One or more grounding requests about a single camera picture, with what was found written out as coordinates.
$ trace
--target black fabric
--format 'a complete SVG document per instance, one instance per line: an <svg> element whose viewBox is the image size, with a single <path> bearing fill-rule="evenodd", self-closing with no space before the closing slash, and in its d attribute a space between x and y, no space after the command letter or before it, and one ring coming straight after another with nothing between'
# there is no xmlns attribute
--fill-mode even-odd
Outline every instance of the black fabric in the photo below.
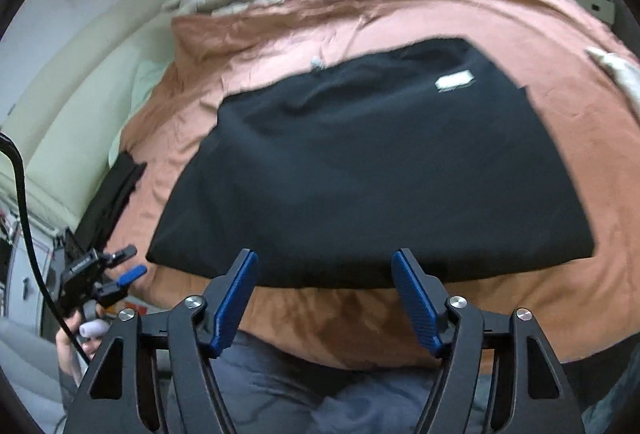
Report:
<svg viewBox="0 0 640 434"><path fill-rule="evenodd" d="M466 70L468 87L436 88ZM451 282L588 257L593 239L526 90L434 39L221 104L148 259L215 277L243 247L263 286L373 288L400 247Z"/></svg>
<svg viewBox="0 0 640 434"><path fill-rule="evenodd" d="M86 253L69 227L65 229L65 265L69 266Z"/></svg>
<svg viewBox="0 0 640 434"><path fill-rule="evenodd" d="M0 239L0 283L6 285L9 277L9 264L13 245L5 239Z"/></svg>
<svg viewBox="0 0 640 434"><path fill-rule="evenodd" d="M135 163L126 151L118 155L74 234L84 251L104 249L145 169L146 163Z"/></svg>
<svg viewBox="0 0 640 434"><path fill-rule="evenodd" d="M588 358L562 364L581 411L607 396L625 372L639 342L640 334L636 334Z"/></svg>

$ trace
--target metal screw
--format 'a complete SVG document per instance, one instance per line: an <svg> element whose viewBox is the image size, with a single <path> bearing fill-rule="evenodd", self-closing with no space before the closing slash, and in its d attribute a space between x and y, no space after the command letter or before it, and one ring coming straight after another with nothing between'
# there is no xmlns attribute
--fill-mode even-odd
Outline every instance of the metal screw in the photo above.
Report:
<svg viewBox="0 0 640 434"><path fill-rule="evenodd" d="M516 317L520 320L531 320L533 318L533 313L526 308L518 308L516 311Z"/></svg>
<svg viewBox="0 0 640 434"><path fill-rule="evenodd" d="M127 320L131 320L135 316L136 316L136 310L134 310L133 308L124 308L123 310L120 311L120 313L118 313L118 318L123 322L126 322Z"/></svg>
<svg viewBox="0 0 640 434"><path fill-rule="evenodd" d="M318 56L314 56L311 58L311 69L319 70L324 69L324 61Z"/></svg>
<svg viewBox="0 0 640 434"><path fill-rule="evenodd" d="M466 299L464 297L459 297L458 295L456 295L455 297L451 297L451 299L449 299L449 303L454 308L463 308L466 306Z"/></svg>
<svg viewBox="0 0 640 434"><path fill-rule="evenodd" d="M189 309L199 308L202 306L202 297L200 295L191 295L184 300L184 305Z"/></svg>

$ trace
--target person's hand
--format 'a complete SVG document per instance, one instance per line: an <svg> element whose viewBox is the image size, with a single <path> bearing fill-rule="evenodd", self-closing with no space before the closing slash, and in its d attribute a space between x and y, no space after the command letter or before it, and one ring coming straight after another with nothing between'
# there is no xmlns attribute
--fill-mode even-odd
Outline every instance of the person's hand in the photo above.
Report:
<svg viewBox="0 0 640 434"><path fill-rule="evenodd" d="M98 316L104 314L104 310L98 306L96 308ZM69 327L74 335L77 335L82 323L82 316L79 311L76 311L71 317L65 319L66 325ZM82 345L82 351L84 351L89 358L93 358L95 352L100 347L101 338L91 338L89 341ZM66 335L65 331L60 328L56 333L56 351L58 352L58 364L60 369L74 378L76 384L80 385L82 381L82 371L78 362L78 356L76 350L71 344L71 339Z"/></svg>

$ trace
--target light green pillow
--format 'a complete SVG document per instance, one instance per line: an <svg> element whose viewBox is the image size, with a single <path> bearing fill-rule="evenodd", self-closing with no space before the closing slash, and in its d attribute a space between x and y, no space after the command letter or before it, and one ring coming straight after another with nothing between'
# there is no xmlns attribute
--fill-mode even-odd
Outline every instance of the light green pillow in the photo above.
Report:
<svg viewBox="0 0 640 434"><path fill-rule="evenodd" d="M133 89L131 91L131 110L127 120L124 122L116 137L111 142L111 149L109 149L109 167L113 167L116 162L118 153L120 152L120 134L127 125L127 122L135 115L138 110L146 104L149 100L151 92L158 85L164 75L164 71L167 69L168 64L158 64L152 60L145 59L140 62L136 76L133 80Z"/></svg>

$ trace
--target white box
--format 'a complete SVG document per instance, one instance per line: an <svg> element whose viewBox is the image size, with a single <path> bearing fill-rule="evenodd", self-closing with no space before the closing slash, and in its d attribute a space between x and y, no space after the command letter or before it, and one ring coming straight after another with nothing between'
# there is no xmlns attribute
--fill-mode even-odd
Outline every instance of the white box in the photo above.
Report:
<svg viewBox="0 0 640 434"><path fill-rule="evenodd" d="M576 0L592 16L609 26L616 19L616 5L611 0Z"/></svg>

